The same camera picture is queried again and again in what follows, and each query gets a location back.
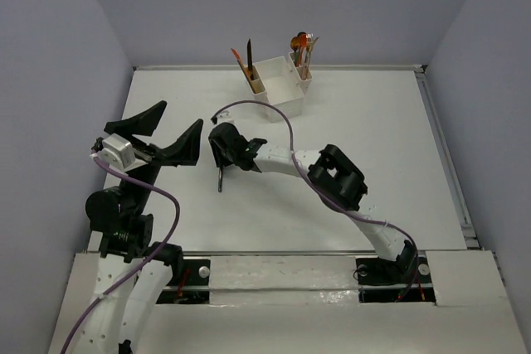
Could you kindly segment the dark handled silver fork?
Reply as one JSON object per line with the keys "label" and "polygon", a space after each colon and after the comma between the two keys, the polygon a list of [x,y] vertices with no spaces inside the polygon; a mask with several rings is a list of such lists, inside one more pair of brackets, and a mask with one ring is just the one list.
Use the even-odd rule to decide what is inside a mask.
{"label": "dark handled silver fork", "polygon": [[218,175],[217,175],[217,191],[219,193],[222,192],[222,188],[223,188],[223,175],[224,175],[224,167],[220,166],[218,168]]}

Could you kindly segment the orange plastic knife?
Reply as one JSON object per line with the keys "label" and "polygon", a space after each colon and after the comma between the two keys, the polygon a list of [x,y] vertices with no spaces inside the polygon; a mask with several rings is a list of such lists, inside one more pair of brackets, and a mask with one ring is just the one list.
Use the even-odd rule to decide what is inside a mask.
{"label": "orange plastic knife", "polygon": [[241,56],[239,55],[239,53],[237,52],[237,50],[234,49],[234,48],[231,48],[231,52],[232,52],[232,54],[235,56],[235,58],[236,58],[236,62],[237,62],[237,64],[239,65],[241,71],[242,71],[242,72],[244,73],[244,75],[246,76],[246,78],[250,78],[250,77],[251,77],[251,76],[250,76],[250,72],[249,72],[249,70],[246,68],[246,66],[244,65],[243,60],[242,60]]}

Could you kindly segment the gold knife green handle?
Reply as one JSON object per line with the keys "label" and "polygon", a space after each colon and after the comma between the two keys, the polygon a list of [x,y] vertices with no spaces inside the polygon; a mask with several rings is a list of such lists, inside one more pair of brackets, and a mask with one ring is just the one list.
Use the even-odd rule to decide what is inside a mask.
{"label": "gold knife green handle", "polygon": [[247,70],[250,76],[251,80],[255,79],[254,76],[254,66],[253,66],[253,58],[252,58],[252,44],[251,39],[249,38],[246,43],[246,60],[247,60]]}

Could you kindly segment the iridescent metal spoon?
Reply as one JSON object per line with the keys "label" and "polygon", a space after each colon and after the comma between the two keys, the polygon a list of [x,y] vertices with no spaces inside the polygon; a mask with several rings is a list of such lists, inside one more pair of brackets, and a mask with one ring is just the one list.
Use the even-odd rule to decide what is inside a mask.
{"label": "iridescent metal spoon", "polygon": [[290,48],[293,51],[293,62],[295,64],[295,54],[300,51],[300,40],[297,36],[294,36],[290,41]]}

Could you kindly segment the orange plastic spoon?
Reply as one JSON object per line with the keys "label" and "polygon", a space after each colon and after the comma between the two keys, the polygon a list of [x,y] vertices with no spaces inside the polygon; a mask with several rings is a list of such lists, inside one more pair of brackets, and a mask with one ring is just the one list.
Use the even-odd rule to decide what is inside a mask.
{"label": "orange plastic spoon", "polygon": [[303,63],[304,51],[306,50],[308,43],[313,39],[313,34],[312,33],[301,32],[298,35],[298,38],[300,40],[300,51],[302,52],[302,57],[301,57],[301,61],[300,61],[300,66],[301,66],[302,63]]}

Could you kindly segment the gold fork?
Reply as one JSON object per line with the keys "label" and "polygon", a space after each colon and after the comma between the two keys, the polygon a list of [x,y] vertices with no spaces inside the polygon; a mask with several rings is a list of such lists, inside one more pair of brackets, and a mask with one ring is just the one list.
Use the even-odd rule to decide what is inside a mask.
{"label": "gold fork", "polygon": [[316,44],[316,42],[318,40],[319,40],[319,37],[317,36],[316,38],[313,38],[307,45],[306,57],[304,59],[304,70],[305,71],[309,70],[309,64],[310,64],[310,61],[311,61],[312,52],[313,52],[314,46],[315,46],[315,44]]}

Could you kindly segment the orange chopstick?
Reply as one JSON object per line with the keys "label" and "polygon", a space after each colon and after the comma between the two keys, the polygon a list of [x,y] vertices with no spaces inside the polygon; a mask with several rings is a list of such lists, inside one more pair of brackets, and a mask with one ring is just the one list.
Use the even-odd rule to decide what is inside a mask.
{"label": "orange chopstick", "polygon": [[246,81],[248,83],[248,85],[250,86],[251,88],[251,92],[256,95],[258,94],[258,91],[256,90],[256,87],[254,86],[254,83],[253,83],[253,79],[251,78],[251,75],[250,75],[250,72],[248,71],[248,69],[244,66],[241,58],[236,58],[237,60],[237,63],[238,65],[240,66],[241,68],[241,71],[243,72],[244,76],[246,77]]}

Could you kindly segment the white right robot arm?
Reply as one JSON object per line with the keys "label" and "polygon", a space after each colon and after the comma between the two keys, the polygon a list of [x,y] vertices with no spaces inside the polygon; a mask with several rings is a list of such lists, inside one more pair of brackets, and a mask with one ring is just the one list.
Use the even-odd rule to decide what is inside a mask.
{"label": "white right robot arm", "polygon": [[377,263],[371,267],[382,284],[413,282],[417,276],[418,251],[411,236],[386,222],[370,220],[358,211],[368,194],[365,176],[335,145],[319,151],[295,151],[264,138],[248,140],[230,123],[218,124],[209,134],[218,168],[235,166],[243,171],[279,173],[300,177],[316,191],[332,211],[351,219],[372,244]]}

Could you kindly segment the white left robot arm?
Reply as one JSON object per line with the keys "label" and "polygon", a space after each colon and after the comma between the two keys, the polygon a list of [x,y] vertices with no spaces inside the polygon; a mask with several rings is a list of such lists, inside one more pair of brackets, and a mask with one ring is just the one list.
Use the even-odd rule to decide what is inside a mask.
{"label": "white left robot arm", "polygon": [[[197,164],[203,121],[197,119],[166,148],[142,141],[153,135],[167,105],[161,100],[130,118],[108,122],[106,135],[91,149],[91,160],[119,184],[93,192],[85,202],[90,230],[101,235],[97,271],[90,304],[69,331],[63,353],[134,352],[163,288],[183,276],[183,250],[169,241],[181,206],[155,182],[162,167]],[[156,242],[151,241],[154,217],[144,211],[153,192],[174,206],[172,224]]]}

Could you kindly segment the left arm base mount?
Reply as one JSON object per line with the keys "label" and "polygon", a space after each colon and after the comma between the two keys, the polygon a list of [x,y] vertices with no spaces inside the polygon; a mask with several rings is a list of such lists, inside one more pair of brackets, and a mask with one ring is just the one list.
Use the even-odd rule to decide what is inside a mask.
{"label": "left arm base mount", "polygon": [[210,302],[211,260],[185,257],[183,271],[163,288],[156,304],[196,305]]}

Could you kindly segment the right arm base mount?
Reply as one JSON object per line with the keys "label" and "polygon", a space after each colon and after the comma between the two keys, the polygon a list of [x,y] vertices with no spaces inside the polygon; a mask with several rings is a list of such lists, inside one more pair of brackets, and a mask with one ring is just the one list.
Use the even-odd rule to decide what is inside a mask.
{"label": "right arm base mount", "polygon": [[353,278],[358,282],[358,298],[361,303],[436,302],[431,270],[425,255],[420,256],[417,276],[403,298],[399,296],[412,281],[412,273],[401,275],[378,257],[357,258]]}

